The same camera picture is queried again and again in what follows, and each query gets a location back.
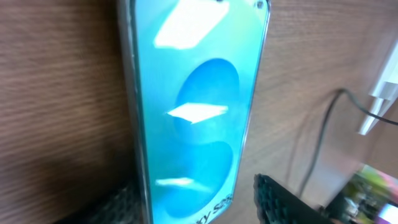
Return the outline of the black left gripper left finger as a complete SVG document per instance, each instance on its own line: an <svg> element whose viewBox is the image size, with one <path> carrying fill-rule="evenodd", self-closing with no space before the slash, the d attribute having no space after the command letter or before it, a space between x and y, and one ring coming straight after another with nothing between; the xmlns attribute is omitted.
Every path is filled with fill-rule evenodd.
<svg viewBox="0 0 398 224"><path fill-rule="evenodd" d="M133 180L115 189L87 207L58 220L55 224L136 224L142 223L141 196Z"/></svg>

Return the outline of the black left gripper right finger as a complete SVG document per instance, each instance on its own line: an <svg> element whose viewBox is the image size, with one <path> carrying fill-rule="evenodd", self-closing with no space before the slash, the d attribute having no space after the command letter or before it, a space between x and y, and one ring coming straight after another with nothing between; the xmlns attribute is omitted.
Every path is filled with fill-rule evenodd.
<svg viewBox="0 0 398 224"><path fill-rule="evenodd" d="M333 224L268 175L254 176L254 202L261 224Z"/></svg>

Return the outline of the blue screen smartphone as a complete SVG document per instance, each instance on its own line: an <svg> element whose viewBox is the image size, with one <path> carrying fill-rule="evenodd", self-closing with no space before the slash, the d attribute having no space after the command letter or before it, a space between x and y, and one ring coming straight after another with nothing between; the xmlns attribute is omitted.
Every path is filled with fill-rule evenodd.
<svg viewBox="0 0 398 224"><path fill-rule="evenodd" d="M119 30L145 223L233 201L271 4L124 0Z"/></svg>

